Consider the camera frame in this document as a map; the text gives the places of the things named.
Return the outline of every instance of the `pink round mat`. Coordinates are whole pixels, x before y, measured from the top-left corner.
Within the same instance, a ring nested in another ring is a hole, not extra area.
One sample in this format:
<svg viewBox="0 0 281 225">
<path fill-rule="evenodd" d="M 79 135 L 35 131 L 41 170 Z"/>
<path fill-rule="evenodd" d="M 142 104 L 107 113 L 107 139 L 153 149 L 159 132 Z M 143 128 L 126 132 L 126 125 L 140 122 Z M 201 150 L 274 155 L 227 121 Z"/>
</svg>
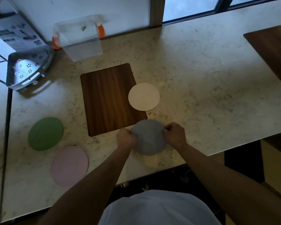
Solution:
<svg viewBox="0 0 281 225">
<path fill-rule="evenodd" d="M 61 187 L 69 187 L 79 182 L 88 169 L 86 152 L 78 146 L 65 147 L 53 159 L 51 177 Z"/>
</svg>

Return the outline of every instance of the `forearm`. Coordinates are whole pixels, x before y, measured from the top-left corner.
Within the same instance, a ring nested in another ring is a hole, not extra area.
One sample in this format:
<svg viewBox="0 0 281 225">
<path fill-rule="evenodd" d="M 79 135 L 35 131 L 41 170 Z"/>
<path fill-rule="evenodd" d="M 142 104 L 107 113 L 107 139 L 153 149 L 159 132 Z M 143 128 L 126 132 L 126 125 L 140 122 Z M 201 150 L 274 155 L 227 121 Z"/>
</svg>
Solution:
<svg viewBox="0 0 281 225">
<path fill-rule="evenodd" d="M 189 145 L 177 150 L 237 225 L 281 224 L 281 200 L 272 192 Z"/>
<path fill-rule="evenodd" d="M 117 148 L 101 165 L 69 189 L 38 224 L 97 224 L 129 153 L 130 150 Z"/>
</svg>

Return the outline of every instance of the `round coaster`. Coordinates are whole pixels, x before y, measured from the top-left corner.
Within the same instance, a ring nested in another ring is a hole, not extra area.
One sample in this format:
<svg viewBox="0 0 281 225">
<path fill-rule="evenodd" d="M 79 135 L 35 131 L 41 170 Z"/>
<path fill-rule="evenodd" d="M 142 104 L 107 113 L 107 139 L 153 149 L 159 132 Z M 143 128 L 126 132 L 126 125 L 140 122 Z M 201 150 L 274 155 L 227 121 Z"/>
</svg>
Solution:
<svg viewBox="0 0 281 225">
<path fill-rule="evenodd" d="M 56 117 L 45 117 L 33 125 L 28 143 L 36 151 L 47 151 L 57 145 L 64 134 L 64 126 Z"/>
<path fill-rule="evenodd" d="M 88 169 L 86 152 L 78 146 L 65 147 L 53 159 L 51 177 L 61 187 L 70 187 L 79 182 Z"/>
<path fill-rule="evenodd" d="M 131 130 L 138 136 L 135 150 L 142 155 L 155 155 L 162 151 L 167 144 L 163 129 L 163 124 L 151 119 L 136 123 Z"/>
<path fill-rule="evenodd" d="M 141 111 L 152 110 L 160 99 L 158 89 L 149 83 L 140 83 L 133 86 L 128 94 L 130 105 Z"/>
</svg>

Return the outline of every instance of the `person's left hand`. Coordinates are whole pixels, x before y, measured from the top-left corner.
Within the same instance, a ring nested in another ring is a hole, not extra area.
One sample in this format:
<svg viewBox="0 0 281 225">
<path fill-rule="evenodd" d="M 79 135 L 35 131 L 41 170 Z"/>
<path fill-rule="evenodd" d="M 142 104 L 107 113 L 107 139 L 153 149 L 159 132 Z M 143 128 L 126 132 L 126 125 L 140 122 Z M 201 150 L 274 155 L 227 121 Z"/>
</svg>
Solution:
<svg viewBox="0 0 281 225">
<path fill-rule="evenodd" d="M 116 143 L 118 144 L 118 148 L 129 151 L 131 151 L 137 140 L 138 136 L 125 128 L 121 128 L 120 132 L 116 136 Z"/>
</svg>

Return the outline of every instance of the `hand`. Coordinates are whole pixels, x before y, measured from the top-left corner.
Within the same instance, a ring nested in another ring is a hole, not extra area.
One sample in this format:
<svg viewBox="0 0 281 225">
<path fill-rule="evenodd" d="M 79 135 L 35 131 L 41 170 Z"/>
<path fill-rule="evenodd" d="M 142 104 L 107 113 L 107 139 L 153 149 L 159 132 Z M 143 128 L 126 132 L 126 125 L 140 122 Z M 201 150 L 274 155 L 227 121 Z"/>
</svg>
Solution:
<svg viewBox="0 0 281 225">
<path fill-rule="evenodd" d="M 131 133 L 130 130 L 121 128 L 120 132 L 116 136 L 116 143 L 118 148 L 131 151 L 133 146 L 136 144 L 138 136 L 134 133 Z"/>
<path fill-rule="evenodd" d="M 163 135 L 168 144 L 176 150 L 182 149 L 187 145 L 184 128 L 176 122 L 166 125 L 163 130 Z"/>
</svg>

